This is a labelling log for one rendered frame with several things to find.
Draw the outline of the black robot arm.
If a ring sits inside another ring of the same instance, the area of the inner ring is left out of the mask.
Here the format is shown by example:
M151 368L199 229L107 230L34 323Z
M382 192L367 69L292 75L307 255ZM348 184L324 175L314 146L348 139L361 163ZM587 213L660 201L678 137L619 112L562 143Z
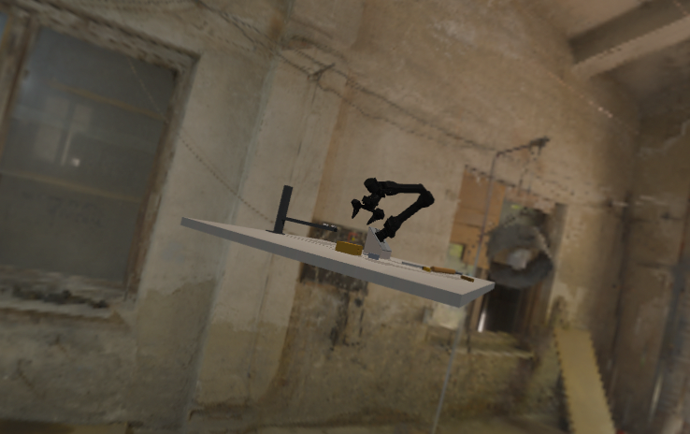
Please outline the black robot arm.
M369 178L365 180L364 185L371 193L371 195L374 195L379 200L381 200L382 197L385 197L385 195L396 195L399 193L420 194L418 200L415 203L413 203L410 207L401 212L399 215L395 217L392 215L385 222L384 228L381 231L375 233L380 242L383 242L383 240L388 237L394 238L395 232L400 228L402 223L408 220L409 217L416 213L418 210L422 208L427 208L434 203L434 197L431 195L429 191L426 190L424 185L421 183L400 184L394 181L377 181L376 178ZM367 203L368 205L371 205L371 208L373 208L374 205L376 205L378 199L372 199L370 198L370 196L364 195L362 201L363 204Z

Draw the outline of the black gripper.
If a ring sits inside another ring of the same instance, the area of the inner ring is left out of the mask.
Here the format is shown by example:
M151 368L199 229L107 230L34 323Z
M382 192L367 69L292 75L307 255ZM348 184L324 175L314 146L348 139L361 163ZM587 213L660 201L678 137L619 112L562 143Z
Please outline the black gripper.
M373 199L373 198L378 199L378 198L375 197L374 195L369 195L369 196L370 196L370 198L372 198L372 199ZM365 205L362 205L361 202L360 202L359 200L353 199L353 200L352 200L352 206L353 206L352 219L356 216L356 214L357 214L357 213L359 212L359 210L362 208L362 209L364 209L364 210L368 210L368 211L373 212L373 215L371 216L371 218L370 218L369 221L367 222L367 225L369 225L369 224L371 224L371 223L373 223L373 222L375 222L375 221L377 221L377 220L380 220L380 219L383 220L383 218L384 218L384 216L385 216L383 210L381 210L381 209L379 209L379 208L376 208L376 206L379 205L379 204L378 204L379 202L380 202L380 201L379 201L379 199L378 199L376 205L374 205L374 207L371 208L371 207L370 207L371 205L368 205L367 203L365 203ZM376 209L375 209L375 208L376 208ZM375 210L374 210L374 209L375 209Z

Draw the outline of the hammer with wooden handle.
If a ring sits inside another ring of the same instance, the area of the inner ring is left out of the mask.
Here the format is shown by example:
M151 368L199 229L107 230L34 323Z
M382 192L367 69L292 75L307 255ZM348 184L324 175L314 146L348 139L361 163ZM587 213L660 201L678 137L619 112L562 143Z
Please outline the hammer with wooden handle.
M433 272L442 272L442 273L459 274L459 275L462 275L462 274L463 274L462 272L460 272L460 271L458 271L458 270L455 270L455 269L451 269L451 268L435 268L435 267L431 267L430 269L431 269L431 271L433 271Z

